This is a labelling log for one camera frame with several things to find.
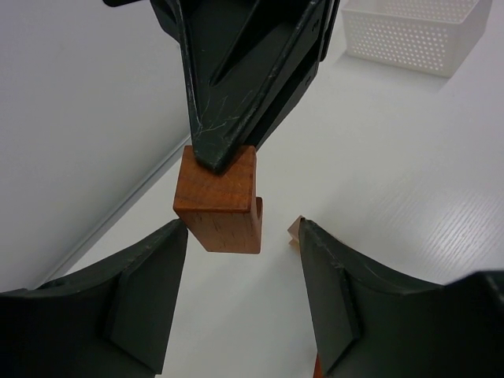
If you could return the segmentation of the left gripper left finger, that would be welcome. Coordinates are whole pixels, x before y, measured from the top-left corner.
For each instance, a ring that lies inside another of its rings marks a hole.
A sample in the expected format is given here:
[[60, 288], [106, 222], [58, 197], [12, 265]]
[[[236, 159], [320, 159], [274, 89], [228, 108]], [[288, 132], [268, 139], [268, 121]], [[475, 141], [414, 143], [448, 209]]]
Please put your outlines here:
[[154, 377], [187, 252], [172, 220], [84, 269], [1, 295], [4, 377]]

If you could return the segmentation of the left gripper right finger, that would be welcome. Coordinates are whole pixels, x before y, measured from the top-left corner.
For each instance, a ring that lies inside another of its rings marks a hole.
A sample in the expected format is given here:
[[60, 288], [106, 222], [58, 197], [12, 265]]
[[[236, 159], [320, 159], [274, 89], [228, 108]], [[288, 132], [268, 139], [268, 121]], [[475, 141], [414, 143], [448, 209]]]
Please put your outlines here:
[[502, 376], [502, 271], [430, 283], [307, 219], [299, 244], [322, 376]]

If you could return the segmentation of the long light wood block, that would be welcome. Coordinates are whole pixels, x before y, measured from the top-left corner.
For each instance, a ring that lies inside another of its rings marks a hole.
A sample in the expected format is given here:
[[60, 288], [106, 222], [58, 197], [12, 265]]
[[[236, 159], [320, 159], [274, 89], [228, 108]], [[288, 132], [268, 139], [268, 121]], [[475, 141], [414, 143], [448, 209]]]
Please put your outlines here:
[[300, 251], [299, 227], [302, 218], [303, 215], [298, 216], [296, 220], [291, 224], [291, 226], [287, 229], [287, 233], [291, 237], [289, 245], [297, 251]]

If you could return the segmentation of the white perforated box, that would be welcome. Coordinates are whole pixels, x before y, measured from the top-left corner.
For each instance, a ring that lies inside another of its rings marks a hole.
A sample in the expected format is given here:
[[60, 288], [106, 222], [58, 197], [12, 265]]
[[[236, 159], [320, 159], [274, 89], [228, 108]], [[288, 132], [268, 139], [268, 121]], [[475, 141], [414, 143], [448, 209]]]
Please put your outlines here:
[[483, 36], [491, 1], [349, 1], [346, 53], [450, 78]]

